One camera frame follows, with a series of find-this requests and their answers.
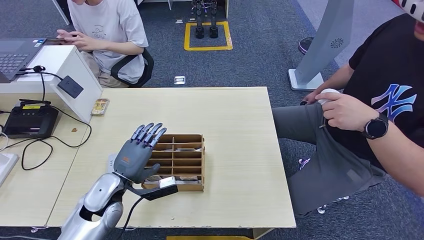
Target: man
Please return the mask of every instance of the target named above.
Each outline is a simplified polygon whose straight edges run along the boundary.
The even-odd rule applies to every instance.
[[[76,31],[59,29],[57,37],[75,45],[104,88],[127,88],[111,76],[112,67],[126,55],[139,55],[118,73],[119,78],[136,83],[145,63],[148,47],[143,21],[133,0],[68,0]]]
[[[424,23],[397,16],[307,95],[307,105],[272,110],[279,138],[316,145],[287,180],[295,215],[379,184],[387,173],[424,196],[423,56]],[[313,104],[322,99],[330,101]]]

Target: smartwatch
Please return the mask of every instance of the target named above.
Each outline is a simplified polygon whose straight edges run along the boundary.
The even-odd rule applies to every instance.
[[[380,116],[376,119],[371,119],[364,126],[362,134],[367,139],[378,139],[386,135],[389,129],[389,119],[386,115],[380,113]]]

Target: ny logo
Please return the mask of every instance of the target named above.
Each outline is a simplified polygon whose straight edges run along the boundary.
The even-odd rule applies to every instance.
[[[411,89],[411,86],[402,85],[399,86],[399,84],[390,84],[387,91],[383,93],[381,96],[374,97],[371,99],[371,105],[374,105],[375,103],[383,100],[385,97],[388,97],[387,103],[385,103],[383,106],[381,106],[377,111],[379,113],[384,112],[387,110],[387,117],[390,121],[394,122],[395,118],[403,113],[403,112],[412,112],[412,104],[414,104],[415,99],[417,98],[417,95],[413,95],[411,97],[408,97],[406,99],[398,100],[399,97],[408,89]]]

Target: wooden organizer box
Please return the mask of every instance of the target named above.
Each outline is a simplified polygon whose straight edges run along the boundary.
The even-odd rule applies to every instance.
[[[205,185],[205,144],[201,134],[165,134],[154,147],[146,169],[160,164],[157,174],[142,184],[159,187],[159,179],[174,176],[181,192],[203,191]]]

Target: vr headset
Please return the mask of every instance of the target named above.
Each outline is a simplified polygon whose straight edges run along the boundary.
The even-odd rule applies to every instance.
[[[424,24],[424,0],[398,0],[399,6],[417,21]]]

